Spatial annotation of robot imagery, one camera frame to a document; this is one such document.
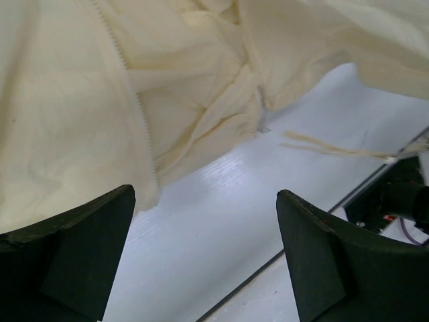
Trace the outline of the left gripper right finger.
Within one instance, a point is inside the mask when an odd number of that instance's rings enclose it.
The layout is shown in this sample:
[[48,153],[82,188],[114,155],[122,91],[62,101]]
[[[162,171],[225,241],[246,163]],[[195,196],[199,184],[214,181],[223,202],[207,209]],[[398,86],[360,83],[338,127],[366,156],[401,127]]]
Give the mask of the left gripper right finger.
[[364,230],[288,190],[276,210],[301,321],[427,321],[428,249]]

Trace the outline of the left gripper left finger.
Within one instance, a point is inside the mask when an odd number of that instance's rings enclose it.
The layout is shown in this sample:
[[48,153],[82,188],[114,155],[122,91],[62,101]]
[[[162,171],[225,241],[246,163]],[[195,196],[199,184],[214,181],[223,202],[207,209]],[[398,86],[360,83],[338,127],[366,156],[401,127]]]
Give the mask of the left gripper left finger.
[[134,209],[123,185],[1,234],[1,320],[102,321]]

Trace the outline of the cream fabric jacket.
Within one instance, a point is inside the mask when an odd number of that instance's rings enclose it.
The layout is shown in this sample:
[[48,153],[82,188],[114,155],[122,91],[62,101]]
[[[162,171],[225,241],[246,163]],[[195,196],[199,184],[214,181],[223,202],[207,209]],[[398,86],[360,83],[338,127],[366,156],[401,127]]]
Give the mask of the cream fabric jacket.
[[427,1],[2,1],[1,231],[136,211],[339,65],[428,98]]

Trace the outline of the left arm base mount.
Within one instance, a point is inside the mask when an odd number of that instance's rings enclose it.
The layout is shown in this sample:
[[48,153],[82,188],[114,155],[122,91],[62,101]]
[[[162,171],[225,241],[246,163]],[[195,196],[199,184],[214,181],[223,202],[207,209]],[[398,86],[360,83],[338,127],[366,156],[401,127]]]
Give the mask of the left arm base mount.
[[378,168],[329,212],[376,234],[398,225],[408,242],[428,247],[428,240],[418,241],[406,226],[428,236],[428,180],[420,152],[411,152],[413,144],[428,147],[428,129],[419,133],[401,150],[397,161]]

